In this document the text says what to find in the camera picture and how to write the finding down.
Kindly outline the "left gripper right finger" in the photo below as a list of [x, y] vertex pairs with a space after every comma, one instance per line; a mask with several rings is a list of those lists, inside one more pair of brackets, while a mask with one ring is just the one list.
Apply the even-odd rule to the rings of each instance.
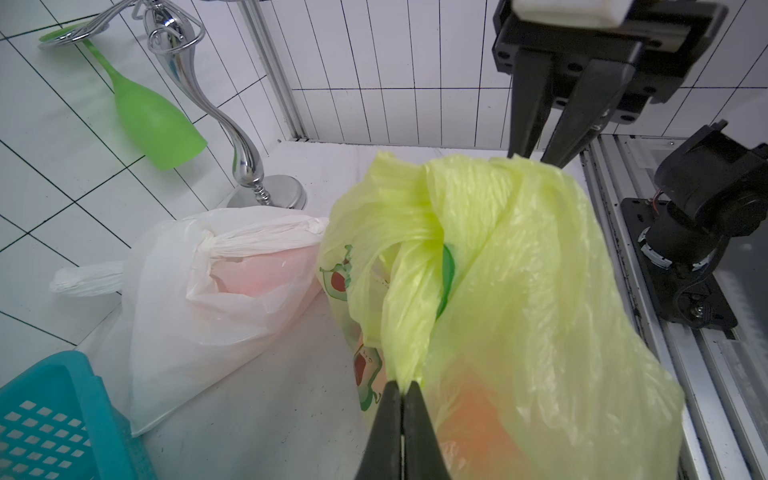
[[402, 479], [449, 480], [419, 384], [413, 381], [402, 400]]

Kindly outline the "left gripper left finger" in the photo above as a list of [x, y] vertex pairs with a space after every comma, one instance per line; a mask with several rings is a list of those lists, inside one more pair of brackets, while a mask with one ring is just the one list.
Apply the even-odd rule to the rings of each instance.
[[386, 384], [356, 480], [399, 480], [403, 472], [403, 399], [398, 384]]

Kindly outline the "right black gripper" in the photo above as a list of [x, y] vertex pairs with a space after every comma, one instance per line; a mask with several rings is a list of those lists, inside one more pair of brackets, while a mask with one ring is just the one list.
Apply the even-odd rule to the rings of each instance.
[[664, 103], [712, 45], [728, 7], [708, 1], [634, 1], [616, 28], [526, 22], [497, 4], [492, 51], [512, 78], [508, 156], [529, 157], [552, 108], [564, 109], [541, 162], [565, 167], [609, 121], [630, 124]]

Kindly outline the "green plastic bag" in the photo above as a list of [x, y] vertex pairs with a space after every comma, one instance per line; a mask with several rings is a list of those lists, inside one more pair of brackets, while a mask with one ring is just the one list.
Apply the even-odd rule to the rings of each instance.
[[523, 157], [377, 154], [318, 276], [373, 416], [418, 390], [437, 479], [673, 479], [684, 395], [631, 326], [591, 202]]

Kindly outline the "white printed plastic bag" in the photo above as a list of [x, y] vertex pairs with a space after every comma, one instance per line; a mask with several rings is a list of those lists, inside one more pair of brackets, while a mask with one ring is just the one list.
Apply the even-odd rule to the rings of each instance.
[[134, 436], [269, 349], [320, 286], [325, 217], [255, 206], [165, 221], [122, 261], [58, 270], [49, 288], [72, 297], [117, 293], [116, 361]]

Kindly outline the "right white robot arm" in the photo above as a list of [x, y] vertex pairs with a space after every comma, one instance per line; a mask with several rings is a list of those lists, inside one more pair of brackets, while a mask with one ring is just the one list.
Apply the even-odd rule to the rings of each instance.
[[[509, 153], [532, 153], [559, 109], [542, 160], [566, 166], [609, 123], [668, 101], [726, 15], [697, 1], [500, 2], [492, 52], [512, 79]], [[656, 314], [694, 329], [735, 327], [714, 271], [767, 217], [767, 147], [725, 129], [701, 127], [658, 167], [653, 198], [620, 204]]]

